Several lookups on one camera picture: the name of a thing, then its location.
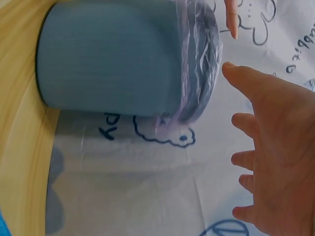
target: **blue container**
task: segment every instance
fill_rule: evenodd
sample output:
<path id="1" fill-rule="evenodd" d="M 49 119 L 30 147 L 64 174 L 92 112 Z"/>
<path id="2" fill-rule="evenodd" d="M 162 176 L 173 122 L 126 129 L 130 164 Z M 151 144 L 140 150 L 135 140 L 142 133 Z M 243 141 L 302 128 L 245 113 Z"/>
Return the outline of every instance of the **blue container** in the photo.
<path id="1" fill-rule="evenodd" d="M 195 9 L 188 9 L 188 17 L 193 40 Z M 44 102 L 62 110 L 171 117 L 182 98 L 180 24 L 171 1 L 55 4 L 43 22 L 36 53 L 37 83 Z M 209 26 L 200 25 L 201 38 L 206 40 Z M 204 54 L 206 45 L 189 46 L 189 76 L 194 79 L 189 80 L 181 122 L 197 119 L 212 92 L 209 73 L 196 72 L 200 63 L 196 54 Z"/>

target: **light wood edge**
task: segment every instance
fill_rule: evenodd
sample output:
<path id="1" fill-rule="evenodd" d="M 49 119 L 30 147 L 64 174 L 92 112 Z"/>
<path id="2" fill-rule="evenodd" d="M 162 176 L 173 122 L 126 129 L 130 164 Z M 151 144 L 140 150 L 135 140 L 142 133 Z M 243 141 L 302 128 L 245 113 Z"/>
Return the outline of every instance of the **light wood edge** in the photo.
<path id="1" fill-rule="evenodd" d="M 38 32 L 54 0 L 13 0 L 0 9 L 0 208 L 13 236 L 45 235 L 49 164 L 59 111 L 35 80 Z"/>

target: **white paper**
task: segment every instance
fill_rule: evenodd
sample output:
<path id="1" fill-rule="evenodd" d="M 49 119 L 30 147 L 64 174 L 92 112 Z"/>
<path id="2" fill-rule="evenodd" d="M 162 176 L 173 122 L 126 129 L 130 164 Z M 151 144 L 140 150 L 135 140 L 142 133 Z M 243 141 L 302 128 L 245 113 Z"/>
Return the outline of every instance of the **white paper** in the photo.
<path id="1" fill-rule="evenodd" d="M 223 0 L 211 1 L 222 31 L 223 61 L 301 85 L 315 78 L 314 1 L 239 0 L 238 40 L 225 31 Z M 199 121 L 168 140 L 148 141 L 152 137 L 137 117 L 62 112 L 46 235 L 264 235 L 232 217 L 234 207 L 252 204 L 252 195 L 239 185 L 245 171 L 232 166 L 230 157 L 253 144 L 230 120 L 235 112 L 251 111 L 220 73 Z M 114 140 L 99 128 L 112 129 Z"/>

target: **hand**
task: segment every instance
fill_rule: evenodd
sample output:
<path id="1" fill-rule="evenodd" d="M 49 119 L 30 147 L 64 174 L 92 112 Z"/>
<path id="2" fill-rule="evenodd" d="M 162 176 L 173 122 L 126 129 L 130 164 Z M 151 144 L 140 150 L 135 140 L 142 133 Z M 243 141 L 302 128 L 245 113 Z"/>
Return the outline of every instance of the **hand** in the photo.
<path id="1" fill-rule="evenodd" d="M 237 15 L 237 0 L 224 0 L 226 7 L 226 27 L 231 31 L 233 38 L 238 37 L 238 15 Z"/>
<path id="2" fill-rule="evenodd" d="M 240 184 L 253 205 L 233 215 L 271 236 L 312 236 L 315 210 L 315 93 L 247 67 L 225 63 L 223 74 L 253 105 L 254 115 L 232 123 L 253 138 L 254 149 L 232 156 L 253 171 Z"/>

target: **transparent plastic film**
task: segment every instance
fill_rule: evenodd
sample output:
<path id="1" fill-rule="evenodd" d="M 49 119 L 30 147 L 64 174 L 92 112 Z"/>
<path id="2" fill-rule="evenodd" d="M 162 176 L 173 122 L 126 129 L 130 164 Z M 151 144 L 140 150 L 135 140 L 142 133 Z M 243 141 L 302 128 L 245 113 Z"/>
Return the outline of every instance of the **transparent plastic film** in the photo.
<path id="1" fill-rule="evenodd" d="M 156 120 L 165 134 L 194 123 L 205 110 L 220 71 L 222 42 L 214 13 L 204 0 L 176 0 L 181 44 L 181 103 L 171 117 Z"/>

